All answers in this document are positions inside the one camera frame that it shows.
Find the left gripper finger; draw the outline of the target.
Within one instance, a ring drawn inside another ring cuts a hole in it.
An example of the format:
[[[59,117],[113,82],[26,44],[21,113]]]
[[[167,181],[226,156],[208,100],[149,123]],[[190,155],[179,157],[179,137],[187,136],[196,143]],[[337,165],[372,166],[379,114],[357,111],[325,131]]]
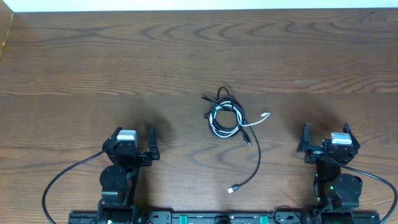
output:
[[[117,139],[119,132],[122,130],[122,127],[117,127],[114,133],[109,137],[110,139]]]
[[[148,148],[152,160],[160,159],[160,152],[156,141],[155,127],[151,127],[150,136],[148,141]]]

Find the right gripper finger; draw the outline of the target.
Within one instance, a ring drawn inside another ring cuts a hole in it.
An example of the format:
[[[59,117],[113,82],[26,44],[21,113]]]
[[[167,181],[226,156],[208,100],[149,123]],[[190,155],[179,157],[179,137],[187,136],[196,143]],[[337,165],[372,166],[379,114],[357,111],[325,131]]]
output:
[[[306,152],[310,149],[309,125],[304,123],[302,135],[297,146],[297,152]]]
[[[351,141],[352,141],[352,145],[355,149],[359,149],[361,147],[360,143],[358,142],[358,140],[354,137],[353,133],[351,132],[351,129],[350,129],[348,123],[344,124],[343,132],[346,134],[349,134]]]

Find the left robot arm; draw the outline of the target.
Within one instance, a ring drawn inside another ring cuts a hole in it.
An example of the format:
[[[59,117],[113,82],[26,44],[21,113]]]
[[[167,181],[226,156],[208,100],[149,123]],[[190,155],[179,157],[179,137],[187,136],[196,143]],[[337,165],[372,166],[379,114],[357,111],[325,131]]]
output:
[[[150,129],[149,150],[137,150],[137,132],[116,128],[103,143],[111,166],[105,168],[99,178],[102,186],[101,205],[96,223],[143,224],[148,222],[147,213],[134,204],[137,182],[141,167],[151,166],[160,159],[155,129]]]

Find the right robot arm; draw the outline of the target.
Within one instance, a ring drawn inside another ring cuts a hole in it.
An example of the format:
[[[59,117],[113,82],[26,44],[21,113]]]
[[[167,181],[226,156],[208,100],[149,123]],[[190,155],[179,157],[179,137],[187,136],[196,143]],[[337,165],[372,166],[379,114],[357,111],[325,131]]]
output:
[[[304,162],[316,165],[313,194],[318,207],[303,214],[303,223],[354,223],[353,210],[359,207],[363,181],[343,174],[341,168],[354,159],[360,147],[348,124],[320,146],[310,144],[309,124],[304,124],[297,151],[305,154]]]

